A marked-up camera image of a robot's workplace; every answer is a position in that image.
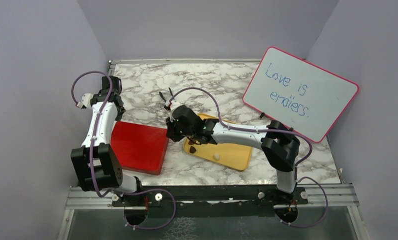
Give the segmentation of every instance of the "pink whiteboard frame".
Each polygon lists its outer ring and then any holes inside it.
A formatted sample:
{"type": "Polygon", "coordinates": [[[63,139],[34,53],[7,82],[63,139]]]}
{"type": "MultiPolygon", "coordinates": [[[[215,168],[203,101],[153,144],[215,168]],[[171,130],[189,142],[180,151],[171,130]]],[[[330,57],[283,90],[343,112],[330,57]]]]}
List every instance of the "pink whiteboard frame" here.
{"type": "MultiPolygon", "coordinates": [[[[323,70],[323,71],[325,71],[325,72],[327,72],[327,73],[329,73],[329,74],[332,74],[332,75],[334,75],[334,76],[336,76],[336,77],[338,77],[338,78],[341,78],[341,79],[343,79],[343,80],[345,80],[345,81],[348,81],[348,82],[350,82],[350,83],[356,85],[356,87],[358,88],[358,90],[356,91],[356,93],[353,95],[353,97],[350,99],[350,101],[346,104],[345,108],[341,111],[341,113],[337,116],[336,120],[333,122],[333,124],[331,125],[331,127],[330,127],[330,128],[328,129],[328,131],[324,134],[324,136],[323,136],[320,140],[310,139],[311,141],[313,141],[313,142],[315,142],[315,143],[320,143],[320,142],[327,136],[327,134],[328,134],[328,132],[331,130],[331,128],[333,128],[334,124],[337,122],[337,120],[339,119],[339,117],[341,116],[341,114],[344,112],[344,110],[347,108],[347,106],[349,106],[349,104],[350,104],[350,102],[352,101],[352,99],[354,99],[355,96],[356,96],[356,94],[358,94],[358,92],[359,92],[359,85],[357,85],[355,82],[352,82],[352,81],[350,81],[350,80],[348,80],[348,79],[345,79],[345,78],[342,77],[342,76],[339,76],[339,75],[337,75],[337,74],[335,74],[335,73],[332,73],[332,72],[330,72],[330,71],[328,71],[328,70],[325,70],[325,69],[323,69],[323,68],[320,67],[320,66],[317,66],[317,65],[315,65],[315,64],[313,64],[313,63],[310,63],[310,62],[308,62],[308,61],[305,61],[305,60],[303,60],[303,59],[301,59],[301,58],[299,58],[299,57],[297,57],[297,56],[294,56],[294,55],[292,55],[292,54],[286,52],[286,51],[283,51],[283,50],[281,50],[281,49],[279,49],[279,48],[277,48],[277,47],[275,47],[275,46],[270,46],[268,49],[266,49],[266,52],[265,52],[264,56],[262,57],[261,62],[259,63],[258,68],[256,69],[255,73],[253,74],[252,80],[250,80],[249,85],[247,85],[246,91],[244,92],[243,97],[242,97],[244,104],[246,104],[247,106],[249,106],[249,107],[255,109],[256,111],[262,112],[262,111],[260,111],[259,109],[257,109],[256,107],[254,107],[254,106],[248,104],[247,102],[245,102],[245,101],[244,101],[244,95],[246,95],[246,92],[247,92],[247,90],[249,89],[250,84],[252,83],[253,79],[255,78],[256,73],[257,73],[258,70],[259,70],[259,67],[261,66],[262,60],[265,58],[265,56],[266,56],[266,54],[268,53],[268,50],[269,50],[269,49],[277,49],[277,50],[279,50],[279,51],[281,51],[281,52],[283,52],[283,53],[285,53],[285,54],[288,54],[288,55],[290,55],[290,56],[292,56],[292,57],[295,57],[295,58],[299,59],[300,61],[302,61],[302,62],[304,62],[304,63],[310,64],[310,65],[312,65],[312,66],[314,66],[314,67],[316,67],[316,68],[319,68],[319,69],[321,69],[321,70],[323,70]]],[[[266,115],[267,117],[271,118],[271,119],[275,119],[275,118],[271,117],[270,115],[268,115],[268,114],[266,114],[266,113],[265,113],[265,115],[266,115]]]]}

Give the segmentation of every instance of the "glass panel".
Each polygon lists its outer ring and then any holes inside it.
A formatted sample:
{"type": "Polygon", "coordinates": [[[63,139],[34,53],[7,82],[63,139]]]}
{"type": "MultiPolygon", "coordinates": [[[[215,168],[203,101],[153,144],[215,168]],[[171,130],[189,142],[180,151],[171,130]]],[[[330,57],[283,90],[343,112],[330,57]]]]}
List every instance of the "glass panel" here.
{"type": "MultiPolygon", "coordinates": [[[[311,224],[324,208],[300,208],[296,224],[311,224]]],[[[166,219],[148,218],[142,226],[158,226],[166,219]]],[[[356,240],[347,207],[331,207],[327,218],[310,228],[283,225],[275,217],[176,217],[158,230],[133,230],[124,227],[122,210],[76,210],[69,232],[70,240],[148,239],[148,240],[356,240]]]]}

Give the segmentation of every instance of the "black mounting plate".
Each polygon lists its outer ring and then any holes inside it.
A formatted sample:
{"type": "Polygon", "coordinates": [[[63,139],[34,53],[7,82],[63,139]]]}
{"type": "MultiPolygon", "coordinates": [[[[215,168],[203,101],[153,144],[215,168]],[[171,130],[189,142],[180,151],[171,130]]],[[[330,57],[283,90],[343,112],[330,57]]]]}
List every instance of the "black mounting plate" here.
{"type": "MultiPolygon", "coordinates": [[[[260,216],[274,217],[274,205],[290,204],[291,199],[277,190],[274,184],[261,185],[206,185],[206,186],[143,186],[142,190],[165,189],[176,200],[176,217],[206,218],[206,217],[240,217],[260,216]],[[258,193],[265,197],[258,198],[258,193]]],[[[297,187],[290,197],[296,204],[304,205],[308,201],[301,198],[303,187],[297,187]]],[[[141,196],[124,196],[112,203],[114,207],[148,207],[149,218],[167,218],[172,215],[173,202],[164,192],[149,192],[141,196]],[[161,193],[161,201],[155,195],[161,193]]]]}

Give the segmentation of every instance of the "table surface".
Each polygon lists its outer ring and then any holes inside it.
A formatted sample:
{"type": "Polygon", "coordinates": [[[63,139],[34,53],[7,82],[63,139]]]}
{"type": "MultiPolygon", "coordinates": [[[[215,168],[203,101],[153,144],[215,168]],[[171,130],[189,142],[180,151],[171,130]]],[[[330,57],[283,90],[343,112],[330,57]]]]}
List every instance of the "table surface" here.
{"type": "MultiPolygon", "coordinates": [[[[223,119],[246,125],[268,124],[268,118],[260,119],[260,113],[242,102],[243,93],[257,67],[258,63],[116,64],[114,76],[122,80],[121,97],[126,109],[122,121],[166,128],[168,112],[163,108],[159,91],[166,92],[166,96],[169,96],[168,88],[175,93],[186,87],[198,87],[215,97],[223,119]]],[[[183,92],[177,96],[177,101],[186,104],[196,113],[217,115],[213,101],[200,91],[183,92]]],[[[185,153],[183,142],[169,142],[160,175],[127,170],[124,173],[139,177],[144,185],[277,183],[275,169],[260,150],[253,149],[249,167],[237,171],[185,153]]],[[[298,160],[309,150],[305,141],[300,142],[298,160]]],[[[304,176],[324,184],[340,183],[326,139],[314,143],[312,155],[299,165],[298,178],[304,176]]]]}

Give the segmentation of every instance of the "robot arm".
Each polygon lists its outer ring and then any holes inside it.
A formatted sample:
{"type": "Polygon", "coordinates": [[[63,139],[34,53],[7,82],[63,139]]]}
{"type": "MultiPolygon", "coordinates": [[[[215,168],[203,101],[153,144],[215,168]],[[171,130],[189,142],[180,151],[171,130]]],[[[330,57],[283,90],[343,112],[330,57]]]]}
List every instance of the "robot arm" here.
{"type": "Polygon", "coordinates": [[[116,189],[121,192],[132,193],[137,190],[139,181],[137,178],[122,174],[121,165],[110,146],[110,138],[115,121],[122,118],[125,108],[120,94],[120,79],[110,76],[113,88],[109,87],[107,77],[102,78],[102,89],[97,94],[86,93],[77,107],[92,109],[92,118],[87,136],[80,148],[71,151],[71,160],[74,166],[79,186],[83,191],[94,191],[89,165],[91,139],[93,142],[93,159],[100,160],[94,163],[94,173],[99,189],[116,189]],[[111,91],[108,102],[102,113],[96,118],[106,95],[111,91]]]}
{"type": "Polygon", "coordinates": [[[299,140],[291,135],[278,132],[258,132],[257,130],[287,129],[279,121],[273,120],[269,125],[250,126],[229,124],[230,127],[256,130],[246,132],[228,129],[218,119],[201,119],[190,108],[175,101],[170,105],[171,116],[166,119],[167,137],[178,142],[189,137],[201,144],[239,144],[250,146],[265,153],[270,165],[277,170],[278,190],[290,194],[296,186],[295,159],[299,153],[299,140]]]}

